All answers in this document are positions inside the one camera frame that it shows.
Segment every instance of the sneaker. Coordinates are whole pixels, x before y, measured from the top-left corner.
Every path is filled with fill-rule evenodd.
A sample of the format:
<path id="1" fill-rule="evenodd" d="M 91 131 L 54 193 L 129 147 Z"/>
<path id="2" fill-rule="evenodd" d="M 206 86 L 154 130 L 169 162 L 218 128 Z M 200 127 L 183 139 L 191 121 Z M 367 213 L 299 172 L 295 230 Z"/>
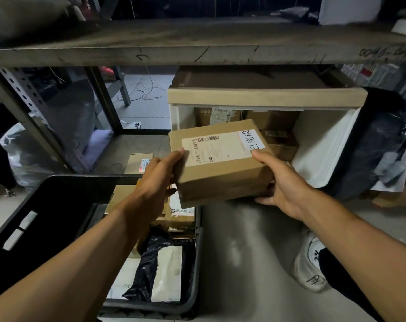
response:
<path id="1" fill-rule="evenodd" d="M 292 267 L 292 275 L 297 283 L 315 293 L 323 292 L 331 287 L 319 268 L 319 252 L 322 249 L 325 249 L 324 244 L 312 231 L 307 231 L 304 243 Z"/>

